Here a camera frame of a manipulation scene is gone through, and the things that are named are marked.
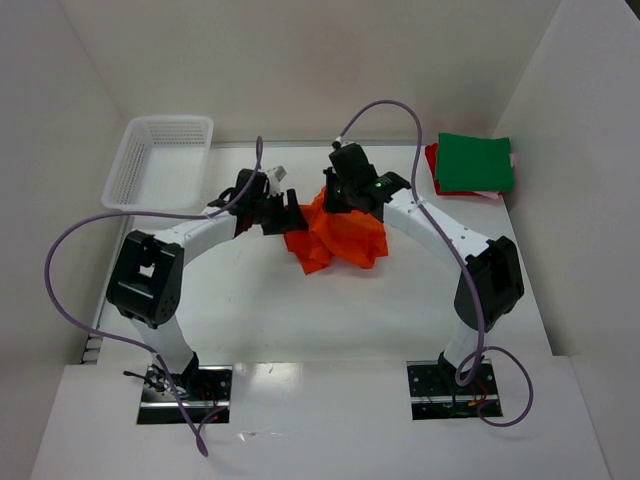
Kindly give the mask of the orange t shirt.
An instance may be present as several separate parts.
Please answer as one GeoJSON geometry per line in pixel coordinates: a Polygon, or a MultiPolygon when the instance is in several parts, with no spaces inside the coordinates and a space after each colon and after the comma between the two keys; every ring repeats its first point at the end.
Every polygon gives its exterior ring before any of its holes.
{"type": "Polygon", "coordinates": [[[329,267],[334,258],[362,269],[374,267],[389,255],[385,227],[373,216],[358,211],[334,214],[324,210],[326,188],[311,204],[301,206],[306,231],[284,234],[287,250],[294,254],[305,274],[329,267]]]}

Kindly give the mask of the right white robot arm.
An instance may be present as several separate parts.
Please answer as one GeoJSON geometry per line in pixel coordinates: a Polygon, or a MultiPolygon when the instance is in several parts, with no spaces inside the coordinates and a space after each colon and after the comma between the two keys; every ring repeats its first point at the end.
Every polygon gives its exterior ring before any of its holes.
{"type": "Polygon", "coordinates": [[[461,376],[474,368],[479,345],[524,295],[515,243],[491,239],[459,223],[411,189],[394,172],[377,173],[363,148],[334,141],[324,170],[330,214],[363,213],[395,228],[435,254],[459,275],[453,300],[459,323],[442,357],[461,376]]]}

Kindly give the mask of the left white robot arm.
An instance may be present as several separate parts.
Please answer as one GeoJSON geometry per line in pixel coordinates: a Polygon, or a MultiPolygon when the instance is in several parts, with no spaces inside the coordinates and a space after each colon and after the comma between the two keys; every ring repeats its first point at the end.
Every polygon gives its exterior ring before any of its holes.
{"type": "Polygon", "coordinates": [[[120,249],[107,288],[107,300],[136,327],[153,361],[147,381],[156,388],[174,381],[193,395],[204,386],[197,354],[176,318],[184,268],[213,247],[258,225],[265,236],[306,231],[293,189],[280,191],[282,166],[265,172],[243,169],[236,185],[210,202],[195,219],[154,234],[131,231],[120,249]]]}

